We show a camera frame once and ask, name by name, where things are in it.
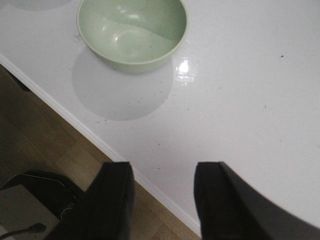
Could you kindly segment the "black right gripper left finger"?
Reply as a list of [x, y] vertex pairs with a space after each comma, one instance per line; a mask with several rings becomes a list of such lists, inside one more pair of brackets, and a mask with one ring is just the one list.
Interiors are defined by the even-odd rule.
[[129, 240], [135, 180], [129, 162], [106, 162], [47, 240]]

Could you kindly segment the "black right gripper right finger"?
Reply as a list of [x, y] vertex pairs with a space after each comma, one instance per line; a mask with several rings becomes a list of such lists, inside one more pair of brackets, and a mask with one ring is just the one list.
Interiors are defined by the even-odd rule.
[[318, 240], [320, 229], [279, 207], [226, 163], [198, 162], [194, 201], [203, 240]]

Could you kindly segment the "black robot base on floor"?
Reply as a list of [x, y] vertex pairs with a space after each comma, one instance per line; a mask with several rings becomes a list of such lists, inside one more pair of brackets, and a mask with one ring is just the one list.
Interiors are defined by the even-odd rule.
[[0, 188], [0, 238], [44, 240], [84, 192], [64, 175], [30, 170]]

